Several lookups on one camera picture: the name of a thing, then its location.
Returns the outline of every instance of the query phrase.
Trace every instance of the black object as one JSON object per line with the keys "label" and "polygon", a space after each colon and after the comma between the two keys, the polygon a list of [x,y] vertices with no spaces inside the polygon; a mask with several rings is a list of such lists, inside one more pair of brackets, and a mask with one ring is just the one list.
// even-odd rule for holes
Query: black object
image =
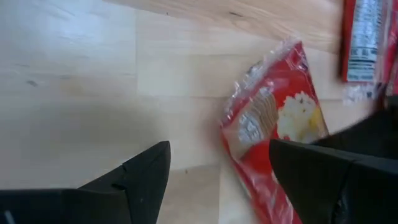
{"label": "black object", "polygon": [[392,95],[387,97],[387,104],[390,107],[398,107],[398,95]]}
{"label": "black object", "polygon": [[275,175],[304,224],[398,223],[398,132],[391,110],[312,145],[272,140]]}
{"label": "black object", "polygon": [[0,223],[155,224],[169,169],[164,141],[79,189],[2,190]]}

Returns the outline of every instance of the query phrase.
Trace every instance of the white label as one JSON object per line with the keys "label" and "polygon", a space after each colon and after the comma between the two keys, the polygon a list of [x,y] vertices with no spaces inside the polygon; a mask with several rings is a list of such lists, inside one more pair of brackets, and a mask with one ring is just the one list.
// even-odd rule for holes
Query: white label
{"label": "white label", "polygon": [[372,81],[382,19],[381,0],[356,0],[348,60],[348,81]]}

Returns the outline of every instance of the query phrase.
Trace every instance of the light wood surface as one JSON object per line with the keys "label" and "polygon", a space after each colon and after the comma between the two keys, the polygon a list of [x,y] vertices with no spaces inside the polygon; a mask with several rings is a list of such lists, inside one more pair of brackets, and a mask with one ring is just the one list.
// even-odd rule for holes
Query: light wood surface
{"label": "light wood surface", "polygon": [[307,46],[332,53],[337,53],[340,47],[341,0],[107,1],[271,39],[297,35]]}
{"label": "light wood surface", "polygon": [[[270,19],[260,37],[100,0],[0,0],[0,188],[78,187],[170,140],[160,223],[183,223],[186,208],[192,223],[255,223],[217,119],[234,81],[293,33],[286,27],[311,27],[300,30],[329,130],[370,113],[369,103],[341,102],[332,53],[339,1],[307,2],[253,5],[268,7],[258,11]],[[250,4],[234,12],[247,16]]]}

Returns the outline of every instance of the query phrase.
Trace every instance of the red packaging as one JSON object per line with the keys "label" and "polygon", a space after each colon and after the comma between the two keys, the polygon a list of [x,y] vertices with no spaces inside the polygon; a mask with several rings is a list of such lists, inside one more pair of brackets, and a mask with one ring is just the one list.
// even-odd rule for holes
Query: red packaging
{"label": "red packaging", "polygon": [[269,161],[270,139],[312,142],[328,134],[301,42],[285,42],[247,72],[220,128],[261,223],[301,223]]}
{"label": "red packaging", "polygon": [[346,0],[344,82],[387,83],[397,47],[397,0]]}
{"label": "red packaging", "polygon": [[391,70],[391,77],[386,89],[386,96],[398,95],[398,57]]}

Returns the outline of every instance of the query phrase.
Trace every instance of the wooden floor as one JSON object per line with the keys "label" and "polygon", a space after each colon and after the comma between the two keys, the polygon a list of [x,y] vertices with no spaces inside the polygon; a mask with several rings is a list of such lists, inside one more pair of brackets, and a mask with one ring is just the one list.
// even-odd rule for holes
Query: wooden floor
{"label": "wooden floor", "polygon": [[[0,0],[0,30],[0,188],[78,187],[170,140],[159,223],[255,223],[217,119],[234,81],[276,48],[272,28],[259,37],[101,0]],[[305,50],[329,130],[366,116],[367,103],[341,102],[337,55]]]}

